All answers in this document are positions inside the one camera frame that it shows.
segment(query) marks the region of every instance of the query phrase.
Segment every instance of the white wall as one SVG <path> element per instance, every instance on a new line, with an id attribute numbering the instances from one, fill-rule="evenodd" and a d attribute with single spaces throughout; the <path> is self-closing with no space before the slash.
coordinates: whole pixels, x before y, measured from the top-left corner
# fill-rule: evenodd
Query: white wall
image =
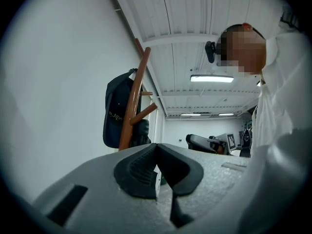
<path id="1" fill-rule="evenodd" d="M 165 125 L 165 114 L 161 109 L 157 110 L 156 114 L 156 127 L 155 127 L 155 143 L 163 143 L 163 132 Z"/>
<path id="2" fill-rule="evenodd" d="M 110 0 L 28 0 L 1 44 L 3 174 L 32 202 L 114 151 L 102 140 L 106 86 L 140 58 Z"/>
<path id="3" fill-rule="evenodd" d="M 233 133 L 235 143 L 240 143 L 239 131 L 243 131 L 244 123 L 241 118 L 218 120 L 166 120 L 164 143 L 187 148 L 186 135 L 194 134 L 205 138 L 224 133 Z"/>
<path id="4" fill-rule="evenodd" d="M 150 96 L 142 96 L 141 111 L 143 111 L 145 108 L 150 106 L 151 103 L 153 103 L 153 102 L 155 102 L 155 100 L 154 99 L 152 100 Z M 144 117 L 144 119 L 147 119 L 149 121 L 150 127 L 149 127 L 148 137 L 150 138 L 151 142 L 152 143 L 160 143 L 161 141 L 160 141 L 159 136 L 161 136 L 161 135 L 159 134 L 159 132 L 162 132 L 162 126 L 163 125 L 159 125 L 159 121 L 161 119 L 164 119 L 164 114 L 162 112 L 162 109 L 158 108 L 158 109 L 154 110 L 149 115 Z"/>

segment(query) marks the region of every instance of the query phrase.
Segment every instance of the equipment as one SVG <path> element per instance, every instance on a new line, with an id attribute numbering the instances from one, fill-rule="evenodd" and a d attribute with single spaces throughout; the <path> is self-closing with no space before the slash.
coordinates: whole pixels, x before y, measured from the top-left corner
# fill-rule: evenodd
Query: equipment
<path id="1" fill-rule="evenodd" d="M 225 152 L 224 152 L 225 155 L 230 154 L 230 152 L 232 150 L 236 149 L 236 144 L 235 144 L 235 139 L 234 139 L 233 133 L 222 134 L 222 135 L 216 136 L 216 138 L 221 139 L 227 143 L 226 148 L 225 148 Z"/>
<path id="2" fill-rule="evenodd" d="M 250 149 L 252 147 L 253 142 L 253 126 L 252 121 L 248 122 L 245 126 L 244 132 L 241 137 L 242 149 L 240 151 L 240 157 L 248 157 L 250 158 Z"/>
<path id="3" fill-rule="evenodd" d="M 191 150 L 211 154 L 225 154 L 226 143 L 220 139 L 215 139 L 214 136 L 204 138 L 198 135 L 186 135 L 186 143 Z"/>
<path id="4" fill-rule="evenodd" d="M 215 42 L 208 41 L 205 45 L 206 55 L 210 63 L 215 61 Z"/>

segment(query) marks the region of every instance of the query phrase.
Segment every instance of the wooden coat rack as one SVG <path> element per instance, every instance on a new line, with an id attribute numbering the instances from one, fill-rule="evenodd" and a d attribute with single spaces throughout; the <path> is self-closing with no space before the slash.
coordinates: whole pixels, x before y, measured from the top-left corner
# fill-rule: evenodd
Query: wooden coat rack
<path id="1" fill-rule="evenodd" d="M 136 47 L 140 54 L 142 55 L 141 62 L 138 66 L 136 77 L 132 85 L 132 89 L 130 92 L 130 96 L 128 99 L 127 109 L 125 116 L 123 118 L 123 125 L 122 125 L 122 131 L 121 131 L 121 137 L 119 142 L 119 151 L 125 150 L 129 148 L 129 143 L 131 141 L 132 137 L 132 131 L 133 131 L 133 125 L 138 123 L 140 120 L 142 120 L 144 117 L 146 117 L 148 114 L 150 114 L 152 111 L 157 109 L 157 106 L 155 103 L 151 104 L 147 108 L 145 108 L 142 112 L 137 113 L 137 104 L 140 95 L 142 96 L 151 96 L 152 92 L 141 92 L 141 86 L 143 81 L 144 72 L 146 69 L 146 64 L 148 61 L 148 58 L 151 53 L 151 48 L 147 47 L 145 51 L 143 51 L 143 48 L 138 41 L 138 39 L 135 39 Z"/>

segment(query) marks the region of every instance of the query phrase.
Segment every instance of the ceiling beam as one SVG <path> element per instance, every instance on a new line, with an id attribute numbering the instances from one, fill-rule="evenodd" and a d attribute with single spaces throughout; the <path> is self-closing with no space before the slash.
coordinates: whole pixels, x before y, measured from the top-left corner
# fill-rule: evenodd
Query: ceiling beam
<path id="1" fill-rule="evenodd" d="M 166 97 L 200 97 L 200 96 L 224 96 L 224 97 L 250 97 L 258 98 L 258 92 L 245 92 L 245 91 L 178 91 L 178 92 L 162 92 L 162 96 L 159 98 Z"/>
<path id="2" fill-rule="evenodd" d="M 134 35 L 135 38 L 137 38 L 139 40 L 139 42 L 142 44 L 143 41 L 142 41 L 142 36 L 139 32 L 139 29 L 138 29 L 138 26 L 137 26 L 137 23 L 135 21 L 135 18 L 133 16 L 133 13 L 130 9 L 130 6 L 129 4 L 127 3 L 127 0 L 117 0 L 121 9 L 122 9 L 122 12 L 123 14 L 125 15 L 125 18 L 127 19 L 127 22 L 130 26 L 130 29 Z M 165 105 L 165 101 L 164 99 L 161 97 L 162 96 L 162 93 L 161 93 L 161 89 L 160 89 L 160 86 L 159 86 L 159 83 L 157 81 L 157 78 L 156 78 L 156 75 L 155 75 L 155 72 L 153 70 L 153 67 L 151 65 L 151 62 L 150 60 L 147 61 L 147 69 L 151 75 L 151 78 L 153 80 L 153 83 L 155 85 L 155 88 L 156 88 L 156 91 L 158 93 L 158 95 L 160 96 L 159 99 L 160 99 L 160 102 L 162 104 L 162 108 L 164 109 L 165 111 L 165 114 L 168 115 L 168 112 L 167 112 L 167 109 L 166 109 L 166 105 Z"/>
<path id="3" fill-rule="evenodd" d="M 197 118 L 181 118 L 181 117 L 167 117 L 166 120 L 218 120 L 218 119 L 236 119 L 241 117 L 197 117 Z"/>
<path id="4" fill-rule="evenodd" d="M 238 116 L 242 115 L 243 113 L 247 112 L 248 110 L 252 109 L 253 107 L 255 107 L 258 104 L 258 100 L 254 99 L 252 101 L 250 101 L 248 104 L 244 105 L 243 107 L 239 108 L 238 110 L 236 110 L 234 113 L 239 113 Z"/>
<path id="5" fill-rule="evenodd" d="M 211 34 L 197 34 L 197 33 L 186 33 L 186 34 L 171 34 L 163 35 L 160 37 L 152 37 L 143 41 L 143 46 L 152 47 L 162 44 L 171 44 L 178 42 L 208 42 L 208 41 L 218 41 L 217 35 Z"/>
<path id="6" fill-rule="evenodd" d="M 198 112 L 209 112 L 209 113 L 232 113 L 233 110 L 237 110 L 239 107 L 203 107 L 203 108 L 194 108 L 192 110 L 191 107 L 189 108 L 167 108 L 169 114 L 182 114 L 182 113 L 198 113 Z"/>

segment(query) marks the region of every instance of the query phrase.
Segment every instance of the ceiling panel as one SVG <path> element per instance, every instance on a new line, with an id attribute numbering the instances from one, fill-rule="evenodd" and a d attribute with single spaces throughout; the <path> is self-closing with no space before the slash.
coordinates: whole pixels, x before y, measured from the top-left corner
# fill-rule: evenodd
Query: ceiling panel
<path id="1" fill-rule="evenodd" d="M 171 34 L 205 33 L 210 27 L 212 0 L 165 0 Z"/>
<path id="2" fill-rule="evenodd" d="M 213 107 L 220 101 L 220 99 L 221 98 L 217 96 L 193 97 L 192 105 L 195 105 L 196 107 Z"/>
<path id="3" fill-rule="evenodd" d="M 176 107 L 175 98 L 164 97 L 164 101 L 165 101 L 167 108 L 175 108 Z"/>
<path id="4" fill-rule="evenodd" d="M 214 0 L 212 34 L 220 35 L 227 24 L 230 0 Z"/>
<path id="5" fill-rule="evenodd" d="M 206 58 L 204 43 L 173 43 L 175 66 L 175 91 L 191 90 L 190 76 L 199 71 L 202 60 Z"/>
<path id="6" fill-rule="evenodd" d="M 230 0 L 228 18 L 225 28 L 234 25 L 247 22 L 247 12 L 249 8 L 250 0 Z"/>
<path id="7" fill-rule="evenodd" d="M 189 105 L 191 97 L 175 97 L 175 107 L 186 107 Z"/>
<path id="8" fill-rule="evenodd" d="M 151 48 L 150 61 L 155 67 L 155 75 L 162 91 L 175 90 L 172 45 L 159 45 Z"/>
<path id="9" fill-rule="evenodd" d="M 170 34 L 164 0 L 127 0 L 142 39 Z"/>

